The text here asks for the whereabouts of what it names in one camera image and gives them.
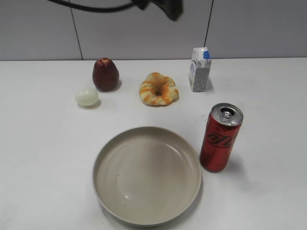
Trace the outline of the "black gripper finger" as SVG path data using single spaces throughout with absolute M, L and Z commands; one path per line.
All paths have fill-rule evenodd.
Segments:
M 142 11 L 152 3 L 161 9 L 166 16 L 174 22 L 180 18 L 184 11 L 182 0 L 131 0 L 131 2 Z

